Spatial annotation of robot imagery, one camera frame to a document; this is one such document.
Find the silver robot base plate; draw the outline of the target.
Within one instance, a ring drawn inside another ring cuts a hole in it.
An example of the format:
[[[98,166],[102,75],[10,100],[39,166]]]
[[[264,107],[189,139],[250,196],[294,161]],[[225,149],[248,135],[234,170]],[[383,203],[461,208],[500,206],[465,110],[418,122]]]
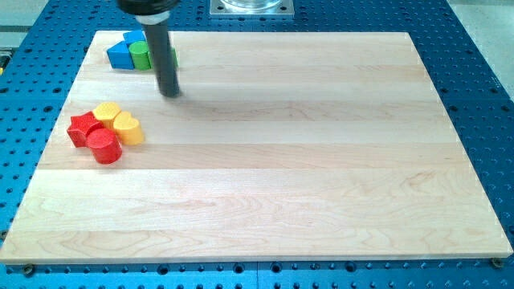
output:
[[[293,0],[209,0],[212,18],[291,18]]]

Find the black end effector mount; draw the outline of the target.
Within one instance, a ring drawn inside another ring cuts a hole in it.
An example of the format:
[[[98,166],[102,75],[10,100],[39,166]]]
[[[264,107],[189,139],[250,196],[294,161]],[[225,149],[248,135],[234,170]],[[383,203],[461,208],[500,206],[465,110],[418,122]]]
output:
[[[144,25],[157,25],[169,19],[179,0],[116,0],[120,10],[136,17]]]

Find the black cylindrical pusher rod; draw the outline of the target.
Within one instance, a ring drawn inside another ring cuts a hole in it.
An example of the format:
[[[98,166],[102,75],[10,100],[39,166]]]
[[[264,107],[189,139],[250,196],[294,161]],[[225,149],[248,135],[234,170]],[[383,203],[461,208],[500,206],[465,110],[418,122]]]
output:
[[[144,25],[144,30],[159,92],[165,97],[176,98],[180,94],[180,88],[167,21]]]

